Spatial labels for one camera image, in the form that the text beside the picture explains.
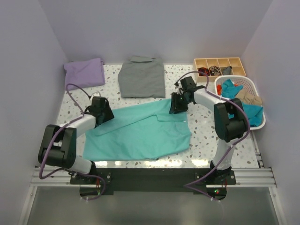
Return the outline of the beige garment in basket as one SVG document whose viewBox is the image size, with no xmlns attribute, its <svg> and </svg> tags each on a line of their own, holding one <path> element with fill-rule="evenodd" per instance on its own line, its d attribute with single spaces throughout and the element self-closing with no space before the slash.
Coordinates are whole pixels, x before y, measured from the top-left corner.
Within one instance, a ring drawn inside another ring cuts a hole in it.
<svg viewBox="0 0 300 225">
<path fill-rule="evenodd" d="M 246 90 L 239 91 L 236 98 L 247 105 L 263 105 L 262 99 L 259 96 L 252 95 Z"/>
</svg>

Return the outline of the grey cloth in box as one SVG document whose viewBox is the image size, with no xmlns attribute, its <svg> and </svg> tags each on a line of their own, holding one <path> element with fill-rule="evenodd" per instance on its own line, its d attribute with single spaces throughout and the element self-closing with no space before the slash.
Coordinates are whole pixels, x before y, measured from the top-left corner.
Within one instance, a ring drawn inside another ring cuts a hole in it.
<svg viewBox="0 0 300 225">
<path fill-rule="evenodd" d="M 230 75 L 232 72 L 232 66 L 227 66 L 222 69 L 222 75 Z"/>
</svg>

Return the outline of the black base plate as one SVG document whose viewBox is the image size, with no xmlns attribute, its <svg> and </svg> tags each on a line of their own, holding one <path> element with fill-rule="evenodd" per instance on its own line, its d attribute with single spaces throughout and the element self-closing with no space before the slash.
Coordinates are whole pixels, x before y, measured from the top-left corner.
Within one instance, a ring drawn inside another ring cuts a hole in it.
<svg viewBox="0 0 300 225">
<path fill-rule="evenodd" d="M 83 196 L 115 192 L 194 192 L 225 197 L 226 186 L 236 184 L 234 171 L 215 170 L 205 177 L 209 171 L 209 168 L 98 168 L 96 177 L 74 175 L 70 184 L 79 185 Z"/>
</svg>

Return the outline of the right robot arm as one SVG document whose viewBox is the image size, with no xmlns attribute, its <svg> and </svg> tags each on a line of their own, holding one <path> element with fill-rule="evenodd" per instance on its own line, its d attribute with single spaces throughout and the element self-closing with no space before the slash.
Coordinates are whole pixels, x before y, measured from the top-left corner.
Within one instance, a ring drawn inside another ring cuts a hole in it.
<svg viewBox="0 0 300 225">
<path fill-rule="evenodd" d="M 178 80 L 176 92 L 171 94 L 170 114 L 183 113 L 190 103 L 202 105 L 214 114 L 214 127 L 218 136 L 217 151 L 210 163 L 209 172 L 201 178 L 188 183 L 186 187 L 201 181 L 220 184 L 232 168 L 233 149 L 250 132 L 250 123 L 239 99 L 227 99 L 196 85 L 192 77 Z"/>
</svg>

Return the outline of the patterned cloth in box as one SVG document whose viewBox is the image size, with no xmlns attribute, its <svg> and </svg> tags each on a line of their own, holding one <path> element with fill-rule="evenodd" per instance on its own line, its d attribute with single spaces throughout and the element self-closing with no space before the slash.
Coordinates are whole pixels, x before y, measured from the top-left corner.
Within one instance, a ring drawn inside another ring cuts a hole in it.
<svg viewBox="0 0 300 225">
<path fill-rule="evenodd" d="M 217 66 L 211 66 L 210 69 L 210 75 L 211 76 L 220 76 L 222 74 L 221 69 Z"/>
</svg>

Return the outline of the folded grey shirt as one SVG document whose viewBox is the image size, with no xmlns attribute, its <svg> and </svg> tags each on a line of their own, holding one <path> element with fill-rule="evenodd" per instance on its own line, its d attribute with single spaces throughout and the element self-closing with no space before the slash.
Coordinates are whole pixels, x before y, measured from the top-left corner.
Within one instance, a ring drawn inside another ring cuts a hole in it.
<svg viewBox="0 0 300 225">
<path fill-rule="evenodd" d="M 161 58 L 133 56 L 118 74 L 122 98 L 165 98 L 165 69 Z"/>
</svg>

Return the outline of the red garment in basket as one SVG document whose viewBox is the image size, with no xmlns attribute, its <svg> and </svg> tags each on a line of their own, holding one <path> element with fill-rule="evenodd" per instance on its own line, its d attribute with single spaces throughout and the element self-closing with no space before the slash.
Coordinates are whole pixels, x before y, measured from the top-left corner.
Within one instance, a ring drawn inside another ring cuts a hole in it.
<svg viewBox="0 0 300 225">
<path fill-rule="evenodd" d="M 221 95 L 222 94 L 222 86 L 219 84 L 217 85 L 217 94 Z"/>
</svg>

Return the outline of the teal t shirt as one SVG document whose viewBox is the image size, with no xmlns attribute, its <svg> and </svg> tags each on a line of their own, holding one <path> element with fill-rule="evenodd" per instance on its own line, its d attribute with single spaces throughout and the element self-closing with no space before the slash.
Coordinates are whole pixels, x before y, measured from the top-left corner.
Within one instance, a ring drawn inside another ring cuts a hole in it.
<svg viewBox="0 0 300 225">
<path fill-rule="evenodd" d="M 114 109 L 114 119 L 86 132 L 83 157 L 91 161 L 135 161 L 183 152 L 191 132 L 185 112 L 170 114 L 169 99 Z"/>
</svg>

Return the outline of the wooden compartment box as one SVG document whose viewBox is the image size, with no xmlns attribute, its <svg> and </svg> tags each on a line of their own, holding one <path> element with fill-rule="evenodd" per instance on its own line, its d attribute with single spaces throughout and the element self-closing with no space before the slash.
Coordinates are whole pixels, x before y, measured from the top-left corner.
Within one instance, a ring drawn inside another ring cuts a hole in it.
<svg viewBox="0 0 300 225">
<path fill-rule="evenodd" d="M 197 82 L 206 82 L 206 76 L 209 77 L 210 82 L 219 77 L 230 75 L 246 76 L 242 62 L 238 57 L 194 59 L 194 69 L 198 71 L 195 73 Z"/>
</svg>

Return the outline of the folded purple shirt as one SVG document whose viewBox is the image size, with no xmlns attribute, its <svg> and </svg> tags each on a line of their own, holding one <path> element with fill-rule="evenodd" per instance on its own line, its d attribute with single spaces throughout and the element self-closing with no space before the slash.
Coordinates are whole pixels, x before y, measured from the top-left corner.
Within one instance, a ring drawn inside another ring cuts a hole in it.
<svg viewBox="0 0 300 225">
<path fill-rule="evenodd" d="M 101 58 L 64 64 L 65 87 L 72 83 L 81 88 L 105 85 L 104 62 Z"/>
</svg>

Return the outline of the white laundry basket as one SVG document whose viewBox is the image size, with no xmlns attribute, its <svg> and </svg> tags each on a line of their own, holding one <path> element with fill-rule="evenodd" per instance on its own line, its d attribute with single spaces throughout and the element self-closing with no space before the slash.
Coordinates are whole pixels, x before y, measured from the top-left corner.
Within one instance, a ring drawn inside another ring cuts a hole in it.
<svg viewBox="0 0 300 225">
<path fill-rule="evenodd" d="M 238 98 L 242 102 L 251 130 L 261 129 L 266 122 L 263 103 L 254 83 L 241 75 L 220 76 L 214 81 L 215 91 L 228 99 Z"/>
</svg>

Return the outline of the blue t shirt in basket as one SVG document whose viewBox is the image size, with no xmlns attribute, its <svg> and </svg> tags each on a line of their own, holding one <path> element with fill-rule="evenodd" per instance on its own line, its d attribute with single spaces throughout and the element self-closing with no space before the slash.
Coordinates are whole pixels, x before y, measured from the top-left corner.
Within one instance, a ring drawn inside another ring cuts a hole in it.
<svg viewBox="0 0 300 225">
<path fill-rule="evenodd" d="M 230 79 L 227 79 L 223 82 L 222 86 L 222 97 L 234 99 L 236 95 L 241 90 L 246 90 L 242 85 L 233 84 Z M 263 119 L 263 106 L 260 105 L 247 105 L 242 102 L 242 106 L 244 112 L 246 113 L 250 126 L 251 127 L 258 127 Z"/>
</svg>

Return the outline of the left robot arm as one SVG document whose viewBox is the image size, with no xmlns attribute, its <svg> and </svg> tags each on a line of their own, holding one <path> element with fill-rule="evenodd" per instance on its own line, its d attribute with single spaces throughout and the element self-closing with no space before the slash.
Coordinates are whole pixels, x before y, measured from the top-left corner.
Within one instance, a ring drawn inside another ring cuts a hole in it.
<svg viewBox="0 0 300 225">
<path fill-rule="evenodd" d="M 113 118 L 108 99 L 93 96 L 91 105 L 78 118 L 64 125 L 46 126 L 38 153 L 39 178 L 43 180 L 65 170 L 87 184 L 99 179 L 95 163 L 77 155 L 77 138 Z"/>
</svg>

